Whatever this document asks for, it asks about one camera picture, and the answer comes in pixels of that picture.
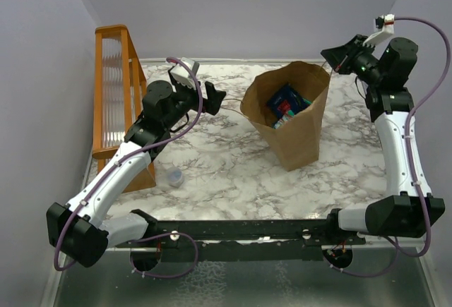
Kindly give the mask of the wooden dish rack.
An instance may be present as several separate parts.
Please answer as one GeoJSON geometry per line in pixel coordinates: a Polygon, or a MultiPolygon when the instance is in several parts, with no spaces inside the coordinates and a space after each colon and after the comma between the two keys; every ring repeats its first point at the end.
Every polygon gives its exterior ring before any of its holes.
{"type": "Polygon", "coordinates": [[[125,25],[95,30],[93,151],[97,170],[106,168],[142,111],[146,78],[125,25]]]}

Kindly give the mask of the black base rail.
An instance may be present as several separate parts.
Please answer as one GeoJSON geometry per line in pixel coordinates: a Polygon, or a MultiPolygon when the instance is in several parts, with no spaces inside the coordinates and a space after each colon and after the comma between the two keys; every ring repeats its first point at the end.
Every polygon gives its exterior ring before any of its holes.
{"type": "Polygon", "coordinates": [[[244,262],[322,260],[324,246],[363,245],[353,231],[338,228],[336,215],[325,219],[157,220],[149,223],[143,241],[126,241],[120,248],[133,253],[157,253],[161,261],[244,262]]]}

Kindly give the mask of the brown paper bag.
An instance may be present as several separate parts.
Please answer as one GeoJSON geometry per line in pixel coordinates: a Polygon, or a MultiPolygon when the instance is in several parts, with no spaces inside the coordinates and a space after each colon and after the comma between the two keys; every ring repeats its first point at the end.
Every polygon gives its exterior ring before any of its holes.
{"type": "Polygon", "coordinates": [[[288,171],[319,159],[322,119],[330,79],[329,74],[318,65],[293,61],[256,76],[244,93],[241,113],[288,171]],[[273,128],[277,117],[266,102],[284,85],[292,87],[311,104],[280,128],[273,128]]]}

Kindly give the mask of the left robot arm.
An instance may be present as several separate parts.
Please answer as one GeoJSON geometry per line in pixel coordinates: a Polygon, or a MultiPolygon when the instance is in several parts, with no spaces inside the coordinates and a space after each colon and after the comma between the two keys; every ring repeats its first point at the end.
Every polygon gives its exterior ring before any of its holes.
{"type": "Polygon", "coordinates": [[[176,80],[150,83],[143,96],[143,109],[128,129],[124,142],[109,163],[78,195],[65,205],[53,203],[46,212],[49,243],[55,258],[65,253],[83,267],[93,266],[110,246],[134,240],[139,246],[151,245],[156,230],[135,213],[115,227],[107,227],[105,216],[131,181],[146,170],[165,146],[182,137],[189,127],[174,129],[189,111],[215,116],[226,97],[211,82],[205,84],[206,97],[200,85],[187,87],[176,80]]]}

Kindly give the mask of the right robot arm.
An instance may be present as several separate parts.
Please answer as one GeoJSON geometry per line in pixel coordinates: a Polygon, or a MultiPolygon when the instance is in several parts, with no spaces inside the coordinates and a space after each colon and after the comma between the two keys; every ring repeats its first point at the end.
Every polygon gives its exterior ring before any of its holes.
{"type": "Polygon", "coordinates": [[[340,75],[354,73],[366,84],[365,104],[378,133],[386,168],[386,197],[363,208],[338,211],[338,220],[324,227],[326,239],[340,244],[350,232],[373,236],[419,238],[445,212],[427,181],[415,140],[414,107],[405,87],[417,63],[418,46],[404,37],[393,38],[381,58],[373,55],[364,35],[339,47],[324,49],[322,57],[340,75]]]}

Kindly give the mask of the small clear plastic cup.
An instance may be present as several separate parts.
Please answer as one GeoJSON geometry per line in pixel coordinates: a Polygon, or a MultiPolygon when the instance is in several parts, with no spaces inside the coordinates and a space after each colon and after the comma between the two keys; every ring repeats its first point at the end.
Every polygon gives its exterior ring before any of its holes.
{"type": "Polygon", "coordinates": [[[184,175],[180,168],[171,167],[166,170],[165,177],[169,186],[179,188],[184,183],[184,175]]]}

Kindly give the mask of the teal snack packet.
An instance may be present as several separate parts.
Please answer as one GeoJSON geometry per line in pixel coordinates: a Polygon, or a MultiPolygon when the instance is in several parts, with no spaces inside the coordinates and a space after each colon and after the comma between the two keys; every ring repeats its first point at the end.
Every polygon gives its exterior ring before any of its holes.
{"type": "Polygon", "coordinates": [[[296,112],[293,112],[292,110],[286,111],[274,124],[273,128],[278,129],[282,125],[286,124],[288,121],[291,121],[295,116],[296,112]]]}

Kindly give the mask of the blue snack bag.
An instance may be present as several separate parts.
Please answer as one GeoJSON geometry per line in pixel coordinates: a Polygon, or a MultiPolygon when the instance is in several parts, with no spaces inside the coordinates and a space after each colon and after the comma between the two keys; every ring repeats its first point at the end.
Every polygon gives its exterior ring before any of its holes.
{"type": "Polygon", "coordinates": [[[302,111],[305,106],[298,92],[289,84],[283,85],[267,102],[266,106],[276,115],[281,117],[289,111],[294,114],[302,111]]]}

